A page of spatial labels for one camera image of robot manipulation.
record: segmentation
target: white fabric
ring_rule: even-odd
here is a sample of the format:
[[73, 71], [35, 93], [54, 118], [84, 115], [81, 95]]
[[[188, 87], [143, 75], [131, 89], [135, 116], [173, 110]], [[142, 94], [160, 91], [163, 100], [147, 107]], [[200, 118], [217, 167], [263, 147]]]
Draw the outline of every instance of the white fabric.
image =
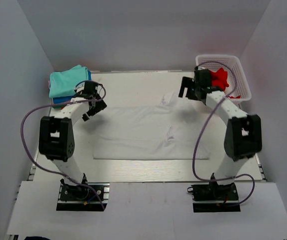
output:
[[[157, 106], [107, 107], [92, 120], [97, 142], [94, 159], [186, 160], [192, 159], [194, 146], [204, 122], [187, 99], [178, 93], [166, 94]], [[208, 159], [201, 141], [197, 159]]]

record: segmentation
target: folded towel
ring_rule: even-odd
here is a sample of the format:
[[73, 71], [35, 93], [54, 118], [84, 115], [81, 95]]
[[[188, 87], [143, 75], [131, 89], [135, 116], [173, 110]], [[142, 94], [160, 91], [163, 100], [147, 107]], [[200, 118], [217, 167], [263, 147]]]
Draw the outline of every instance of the folded towel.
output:
[[89, 80], [85, 66], [77, 65], [67, 71], [53, 72], [50, 74], [49, 98], [73, 96], [76, 84], [84, 80]]

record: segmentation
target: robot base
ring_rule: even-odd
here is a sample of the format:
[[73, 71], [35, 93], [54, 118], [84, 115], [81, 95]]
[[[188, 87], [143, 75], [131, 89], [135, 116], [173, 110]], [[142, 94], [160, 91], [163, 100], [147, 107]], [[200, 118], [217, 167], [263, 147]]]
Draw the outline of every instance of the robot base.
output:
[[188, 192], [193, 195], [194, 213], [240, 212], [239, 197], [234, 183], [220, 191], [214, 191], [211, 184], [195, 184], [188, 188]]
[[[91, 183], [88, 184], [97, 191], [104, 207], [106, 208], [109, 198], [109, 183]], [[61, 185], [57, 201], [57, 211], [77, 211], [77, 212], [103, 212], [103, 207], [95, 194], [89, 191], [82, 198], [77, 198], [71, 194], [69, 187]]]

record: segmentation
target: plastic basket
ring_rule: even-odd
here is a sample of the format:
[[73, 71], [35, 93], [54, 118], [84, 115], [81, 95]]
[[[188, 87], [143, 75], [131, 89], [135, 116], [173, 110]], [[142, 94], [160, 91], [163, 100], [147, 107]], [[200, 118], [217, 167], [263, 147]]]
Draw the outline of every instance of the plastic basket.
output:
[[[231, 68], [231, 70], [235, 74], [237, 78], [237, 88], [235, 92], [232, 93], [231, 96], [233, 97], [241, 96], [241, 98], [232, 98], [230, 99], [232, 102], [234, 102], [235, 104], [239, 104], [243, 101], [248, 101], [252, 98], [252, 94], [250, 92], [242, 64], [240, 63], [238, 57], [232, 55], [203, 54], [198, 55], [195, 58], [196, 65], [199, 65], [207, 61], [217, 61], [223, 63], [227, 65], [229, 68]], [[231, 72], [226, 67], [220, 65], [219, 63], [205, 63], [201, 67], [205, 67], [213, 72], [216, 72], [218, 69], [223, 68], [225, 71], [228, 72], [227, 82], [229, 84], [229, 87], [226, 87], [224, 92], [227, 94], [233, 90], [235, 86], [234, 78]]]

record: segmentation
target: gray wall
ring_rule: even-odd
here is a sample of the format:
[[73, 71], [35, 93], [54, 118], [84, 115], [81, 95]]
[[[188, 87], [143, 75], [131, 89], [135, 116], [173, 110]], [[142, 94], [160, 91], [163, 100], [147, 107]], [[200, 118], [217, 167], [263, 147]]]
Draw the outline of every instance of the gray wall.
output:
[[55, 70], [192, 70], [240, 56], [270, 0], [18, 0]]
[[287, 211], [287, 1], [271, 1], [240, 60], [252, 93], [243, 106], [261, 117], [259, 157]]
[[[49, 103], [47, 78], [53, 68], [16, 0], [0, 0], [0, 239], [3, 239], [16, 192], [30, 162], [20, 140], [20, 123], [33, 107]], [[33, 154], [39, 120], [33, 114], [25, 132]]]

